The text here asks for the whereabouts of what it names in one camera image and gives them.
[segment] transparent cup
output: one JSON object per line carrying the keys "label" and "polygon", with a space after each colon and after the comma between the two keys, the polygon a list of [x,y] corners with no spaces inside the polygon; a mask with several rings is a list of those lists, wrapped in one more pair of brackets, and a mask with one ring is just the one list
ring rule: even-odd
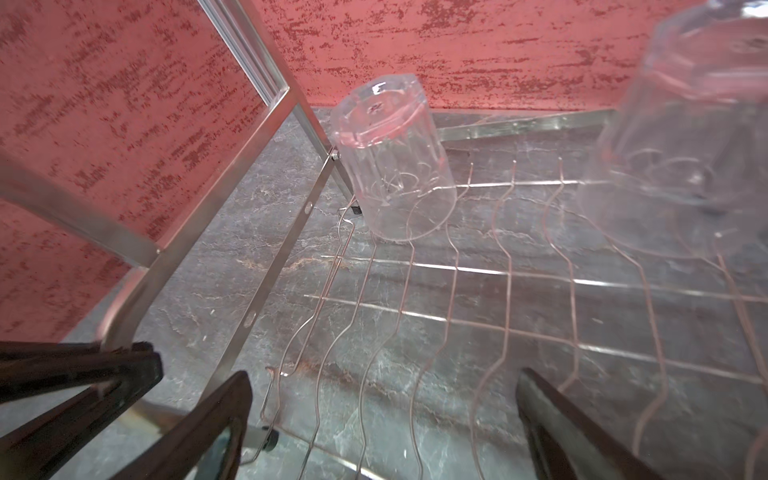
{"label": "transparent cup", "polygon": [[414,240],[448,218],[456,187],[415,75],[385,75],[358,87],[333,109],[331,125],[375,235]]}
{"label": "transparent cup", "polygon": [[765,2],[709,2],[665,20],[598,139],[578,191],[584,214],[665,257],[739,249],[768,224],[767,99]]}

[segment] flat metal strip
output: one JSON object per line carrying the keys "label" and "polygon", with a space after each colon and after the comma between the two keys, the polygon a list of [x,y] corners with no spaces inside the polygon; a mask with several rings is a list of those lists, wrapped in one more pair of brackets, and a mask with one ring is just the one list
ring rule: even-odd
{"label": "flat metal strip", "polygon": [[85,238],[134,266],[150,266],[160,248],[0,149],[0,197]]}
{"label": "flat metal strip", "polygon": [[266,271],[263,280],[261,280],[261,283],[259,284],[259,288],[257,288],[253,297],[250,299],[248,308],[240,319],[240,323],[237,324],[237,328],[232,334],[232,337],[227,344],[227,348],[224,350],[224,354],[216,365],[214,374],[208,379],[208,384],[205,385],[203,394],[200,396],[200,402],[206,399],[206,397],[208,397],[230,376],[235,360],[237,359],[237,356],[240,355],[240,351],[243,349],[243,345],[245,345],[245,341],[253,328],[256,318],[264,307],[270,292],[272,292],[277,277],[280,276],[280,272],[283,271],[283,267],[285,266],[286,261],[288,261],[288,256],[293,250],[293,246],[296,245],[296,240],[304,229],[306,221],[310,218],[315,202],[317,202],[320,193],[326,186],[326,182],[328,181],[334,166],[335,164],[329,155],[326,159],[326,163],[323,165],[323,169],[320,171],[320,175],[317,176],[317,180],[315,180],[315,184],[313,185],[310,194],[307,196],[304,205],[299,209],[299,213],[296,215],[293,225],[283,239],[283,244],[280,245],[277,255],[275,255],[272,260],[270,268]]}
{"label": "flat metal strip", "polygon": [[260,115],[257,129],[248,142],[188,213],[174,223],[160,239],[159,244],[163,251],[152,267],[149,270],[134,268],[128,273],[125,286],[110,305],[99,327],[96,340],[101,343],[102,350],[125,348],[132,343],[136,328],[155,297],[294,106],[296,96],[288,90],[270,111],[264,111]]}
{"label": "flat metal strip", "polygon": [[440,141],[471,140],[474,138],[520,135],[532,131],[564,130],[567,128],[605,125],[614,110],[576,111],[567,114],[546,115],[520,120],[504,120],[485,124],[438,128]]}

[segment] red wall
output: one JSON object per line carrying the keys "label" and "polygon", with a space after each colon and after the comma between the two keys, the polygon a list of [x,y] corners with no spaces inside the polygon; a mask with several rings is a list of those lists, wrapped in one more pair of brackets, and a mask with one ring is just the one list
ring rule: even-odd
{"label": "red wall", "polygon": [[[254,1],[313,104],[412,71],[434,107],[534,109],[613,105],[691,3]],[[158,238],[261,108],[195,0],[0,2],[0,146],[137,232]],[[0,203],[0,339],[61,339],[126,271]]]}

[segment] metal frame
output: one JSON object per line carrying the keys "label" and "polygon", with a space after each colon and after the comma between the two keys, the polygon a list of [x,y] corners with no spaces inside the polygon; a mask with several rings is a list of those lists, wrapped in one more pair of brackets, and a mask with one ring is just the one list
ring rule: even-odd
{"label": "metal frame", "polygon": [[[17,161],[2,152],[0,152],[0,197],[105,248],[134,266],[127,274],[124,286],[110,305],[96,334],[96,341],[101,344],[102,351],[128,348],[133,342],[139,323],[158,293],[277,129],[293,112],[317,154],[324,161],[323,168],[303,207],[298,209],[298,214],[280,250],[233,332],[214,374],[200,397],[203,401],[229,376],[234,361],[253,327],[254,320],[262,310],[329,177],[334,177],[336,185],[349,201],[345,213],[349,208],[355,209],[356,206],[349,175],[343,169],[304,93],[261,22],[255,5],[252,2],[240,2],[240,0],[199,0],[199,3],[253,83],[259,96],[264,100],[267,109],[258,117],[256,129],[245,145],[220,170],[218,178],[200,194],[197,201],[177,219],[159,241],[155,243],[132,232],[125,225],[111,219],[44,177],[24,169]],[[443,141],[449,141],[520,134],[532,130],[583,127],[603,124],[610,113],[611,111],[594,111],[556,114],[466,127],[448,127],[440,129],[439,135]],[[339,251],[336,252],[334,261],[335,268],[332,267],[329,278],[326,280],[328,287],[338,270],[336,260],[339,258],[339,252],[341,252],[340,237]],[[322,309],[326,295],[327,292],[324,292],[319,302],[319,309]],[[276,381],[279,388],[279,376]],[[131,413],[154,425],[161,432],[168,431],[186,414],[145,401],[138,402],[131,409]],[[243,446],[260,451],[269,433],[249,425]],[[340,458],[337,460],[344,465],[349,464],[346,460]],[[376,477],[372,472],[366,472],[364,468],[362,472],[371,478]]]}

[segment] gray marble surface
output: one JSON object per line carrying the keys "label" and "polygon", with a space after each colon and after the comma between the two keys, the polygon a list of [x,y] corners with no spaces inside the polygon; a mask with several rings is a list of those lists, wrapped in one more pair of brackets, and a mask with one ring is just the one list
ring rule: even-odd
{"label": "gray marble surface", "polygon": [[[516,114],[439,111],[435,121],[451,126]],[[318,115],[326,121],[328,111]],[[541,132],[448,142],[445,148],[458,184],[466,183],[470,165],[473,184],[509,181],[513,160],[517,181],[554,180],[558,158],[565,178],[578,179],[598,133],[599,128]],[[184,409],[194,406],[319,168],[309,142],[289,118],[141,324],[138,339],[155,345],[165,370],[162,382],[147,395],[149,400]],[[557,189],[557,185],[518,185],[499,202],[507,187],[473,187],[458,201],[447,227],[461,269],[447,336],[455,251],[446,229],[413,243],[415,266],[400,318],[397,310],[412,248],[379,242],[362,306],[353,319],[373,243],[364,218],[342,223],[343,240],[352,225],[355,230],[329,299],[296,364],[307,327],[290,346],[289,340],[312,317],[339,246],[337,210],[345,202],[329,184],[237,360],[236,369],[245,369],[253,385],[253,424],[261,423],[259,409],[270,383],[266,367],[277,367],[287,347],[283,370],[296,366],[296,372],[281,381],[280,410],[274,388],[267,400],[266,418],[276,416],[283,431],[278,446],[242,467],[238,478],[296,478],[307,449],[301,439],[309,439],[318,425],[315,401],[321,363],[317,448],[309,456],[304,478],[354,478],[354,471],[339,458],[354,465],[361,456],[362,466],[380,478],[418,478],[411,424],[423,478],[477,478],[469,434],[475,397],[476,449],[485,477],[534,478],[515,404],[517,376],[530,366],[559,385],[574,368],[568,264],[546,240],[542,221],[553,243],[573,262],[578,279],[574,291],[579,373],[566,394],[616,439],[630,445],[640,414],[662,385],[644,290],[637,268],[617,255],[581,216],[574,201],[575,185],[565,186],[545,215]],[[513,265],[511,333],[505,356],[508,264],[491,233],[496,207],[498,238]],[[669,393],[647,423],[640,457],[667,480],[744,478],[747,451],[768,425],[768,402],[740,320],[727,298],[723,274],[701,260],[631,255],[654,286],[653,308],[664,355],[670,360]],[[764,243],[745,247],[728,259],[728,267],[743,295],[752,300],[766,295]],[[90,340],[105,305],[68,339]],[[749,301],[747,310],[766,351],[768,304]],[[500,359],[478,390],[484,374]],[[369,362],[361,410],[359,389]],[[431,368],[420,375],[428,363]],[[0,425],[7,431],[67,394],[71,392],[4,406]],[[116,422],[56,478],[108,478],[153,441],[151,434],[129,422]],[[768,478],[766,449],[754,468],[754,478]]]}

